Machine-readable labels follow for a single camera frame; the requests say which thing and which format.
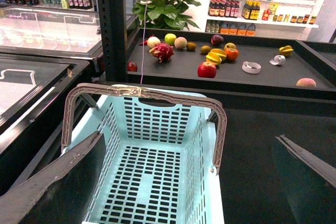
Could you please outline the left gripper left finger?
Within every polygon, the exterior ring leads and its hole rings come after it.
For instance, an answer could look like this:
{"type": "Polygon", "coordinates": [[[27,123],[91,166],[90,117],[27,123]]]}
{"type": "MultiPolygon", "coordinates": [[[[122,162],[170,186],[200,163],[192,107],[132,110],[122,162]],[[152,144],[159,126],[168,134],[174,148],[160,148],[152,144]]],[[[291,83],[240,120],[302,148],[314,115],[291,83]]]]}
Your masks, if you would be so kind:
{"type": "Polygon", "coordinates": [[[1,223],[82,223],[102,171],[98,131],[1,196],[1,223]]]}

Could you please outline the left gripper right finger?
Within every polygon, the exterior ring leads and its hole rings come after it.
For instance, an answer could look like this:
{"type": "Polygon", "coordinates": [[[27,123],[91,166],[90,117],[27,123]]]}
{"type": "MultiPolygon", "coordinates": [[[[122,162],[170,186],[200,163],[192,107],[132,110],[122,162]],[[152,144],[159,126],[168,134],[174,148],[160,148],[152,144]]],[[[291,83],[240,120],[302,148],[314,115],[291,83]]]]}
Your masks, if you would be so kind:
{"type": "Polygon", "coordinates": [[[297,223],[335,223],[335,168],[284,135],[272,156],[297,223]]]}

